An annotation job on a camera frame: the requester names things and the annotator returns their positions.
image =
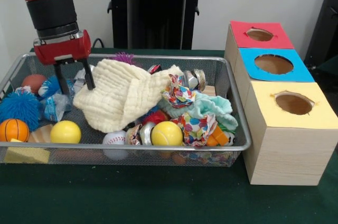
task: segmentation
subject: white muslin cloth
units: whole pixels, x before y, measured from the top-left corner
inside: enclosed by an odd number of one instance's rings
[[[127,63],[103,59],[92,72],[95,89],[85,85],[73,104],[92,128],[104,133],[122,130],[161,100],[161,90],[170,84],[169,74],[182,75],[182,71],[172,66],[151,75]]]

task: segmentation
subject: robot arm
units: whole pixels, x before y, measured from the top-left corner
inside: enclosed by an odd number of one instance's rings
[[[53,64],[61,90],[68,94],[61,65],[82,62],[89,90],[95,87],[87,61],[90,38],[86,30],[79,31],[73,0],[26,0],[38,39],[34,51],[43,64]]]

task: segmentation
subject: red lid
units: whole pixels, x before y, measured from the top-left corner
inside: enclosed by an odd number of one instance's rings
[[[280,23],[250,23],[231,21],[239,48],[294,49]]]

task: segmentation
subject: yellow ball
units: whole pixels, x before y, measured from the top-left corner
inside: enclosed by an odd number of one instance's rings
[[[171,121],[157,124],[152,130],[152,143],[158,146],[181,146],[183,134],[180,127]]]
[[[81,139],[81,130],[72,121],[56,123],[51,130],[51,142],[78,144]]]

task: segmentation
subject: shape sorter box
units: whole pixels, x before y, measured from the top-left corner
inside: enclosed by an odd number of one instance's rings
[[[338,142],[338,118],[317,83],[253,81],[245,114],[251,184],[318,185]]]
[[[244,107],[251,81],[314,82],[279,23],[231,22],[225,58]]]
[[[239,48],[294,49],[280,23],[231,21],[228,28],[225,58],[235,68]]]

